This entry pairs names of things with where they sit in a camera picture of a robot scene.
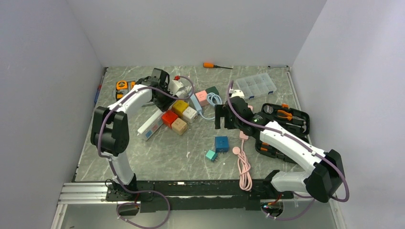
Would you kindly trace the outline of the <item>clear plastic organizer box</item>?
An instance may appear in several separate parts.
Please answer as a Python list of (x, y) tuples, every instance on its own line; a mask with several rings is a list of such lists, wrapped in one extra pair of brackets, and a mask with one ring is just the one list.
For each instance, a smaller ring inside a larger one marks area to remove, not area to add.
[(251, 100), (277, 91), (268, 73), (259, 73), (234, 80), (234, 85), (243, 92), (246, 100)]

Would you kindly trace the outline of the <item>grey tool tray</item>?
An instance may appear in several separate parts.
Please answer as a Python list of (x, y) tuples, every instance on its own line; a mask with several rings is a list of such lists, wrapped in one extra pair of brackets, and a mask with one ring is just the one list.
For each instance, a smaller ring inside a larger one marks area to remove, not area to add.
[(135, 86), (136, 81), (131, 80), (131, 81), (126, 81), (126, 80), (120, 80), (116, 82), (115, 84), (115, 92), (113, 93), (114, 98), (116, 101), (120, 100), (121, 98), (124, 97), (127, 93), (129, 93), (132, 88)]

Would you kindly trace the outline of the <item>light blue power strip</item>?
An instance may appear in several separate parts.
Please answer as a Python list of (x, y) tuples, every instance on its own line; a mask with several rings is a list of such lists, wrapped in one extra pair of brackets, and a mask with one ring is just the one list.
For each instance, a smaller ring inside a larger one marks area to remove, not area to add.
[(190, 101), (191, 101), (194, 109), (197, 111), (197, 113), (199, 115), (201, 115), (203, 113), (203, 110), (202, 110), (202, 107), (201, 107), (197, 97), (195, 96), (195, 94), (191, 94)]

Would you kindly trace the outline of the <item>white power strip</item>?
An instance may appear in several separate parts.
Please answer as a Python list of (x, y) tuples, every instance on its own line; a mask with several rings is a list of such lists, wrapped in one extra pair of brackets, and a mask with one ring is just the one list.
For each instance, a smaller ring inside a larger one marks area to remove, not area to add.
[(139, 129), (138, 136), (147, 141), (163, 125), (163, 112), (158, 109)]

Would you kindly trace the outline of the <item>blue cube socket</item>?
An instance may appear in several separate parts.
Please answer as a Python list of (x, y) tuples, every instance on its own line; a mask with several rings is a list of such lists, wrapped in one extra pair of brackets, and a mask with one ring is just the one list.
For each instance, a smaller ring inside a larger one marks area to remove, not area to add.
[(214, 149), (216, 153), (227, 153), (229, 151), (229, 140), (227, 136), (216, 136), (214, 139)]

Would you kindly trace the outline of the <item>teal plug adapter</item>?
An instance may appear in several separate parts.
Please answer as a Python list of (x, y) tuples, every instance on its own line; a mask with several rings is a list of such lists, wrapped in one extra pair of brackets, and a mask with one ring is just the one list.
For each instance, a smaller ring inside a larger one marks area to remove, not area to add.
[(218, 153), (212, 150), (208, 150), (205, 154), (205, 158), (211, 162), (215, 162), (218, 159)]

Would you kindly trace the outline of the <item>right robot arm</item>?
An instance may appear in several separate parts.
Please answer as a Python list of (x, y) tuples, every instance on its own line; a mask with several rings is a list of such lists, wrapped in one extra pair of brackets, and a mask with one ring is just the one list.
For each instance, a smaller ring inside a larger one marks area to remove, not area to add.
[(280, 124), (275, 111), (269, 113), (265, 107), (263, 105), (260, 112), (253, 113), (239, 96), (214, 107), (216, 129), (222, 128), (223, 118), (224, 128), (239, 129), (247, 136), (269, 144), (303, 168), (302, 172), (272, 171), (263, 185), (264, 194), (275, 198), (282, 192), (301, 192), (322, 203), (330, 199), (348, 201), (350, 191), (340, 153), (326, 152), (298, 138)]

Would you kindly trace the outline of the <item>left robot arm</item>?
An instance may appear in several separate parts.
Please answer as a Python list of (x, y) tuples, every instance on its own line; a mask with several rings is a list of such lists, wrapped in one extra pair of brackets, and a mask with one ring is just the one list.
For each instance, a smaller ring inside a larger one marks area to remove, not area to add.
[(129, 116), (149, 102), (165, 112), (175, 102), (169, 91), (170, 75), (154, 68), (151, 75), (135, 82), (133, 88), (114, 104), (95, 109), (90, 141), (105, 158), (113, 173), (113, 182), (119, 184), (118, 194), (132, 200), (138, 191), (136, 174), (130, 167), (126, 149), (129, 144)]

